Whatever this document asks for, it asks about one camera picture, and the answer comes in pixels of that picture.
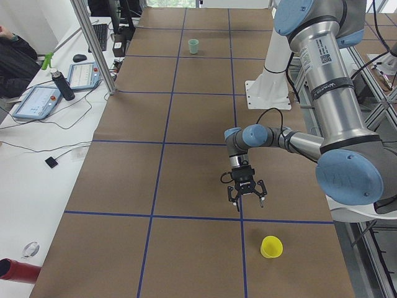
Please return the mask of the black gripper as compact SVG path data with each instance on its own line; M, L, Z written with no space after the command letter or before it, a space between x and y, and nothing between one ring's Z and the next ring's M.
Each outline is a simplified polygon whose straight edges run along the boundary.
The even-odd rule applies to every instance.
M245 194L254 193L259 198L260 207L264 207L267 189L263 180L258 180L258 182L255 183L254 175L255 171L251 167L233 168L231 171L234 187L227 187L228 201L236 207L238 212L240 212L239 200L241 196ZM236 195L233 195L234 189L237 190Z

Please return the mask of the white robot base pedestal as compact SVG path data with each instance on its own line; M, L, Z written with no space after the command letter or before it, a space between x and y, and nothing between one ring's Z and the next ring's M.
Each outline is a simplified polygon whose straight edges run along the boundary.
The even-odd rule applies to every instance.
M292 51L285 36L272 31L262 73L254 81L246 81L248 109L277 108L289 111L287 66Z

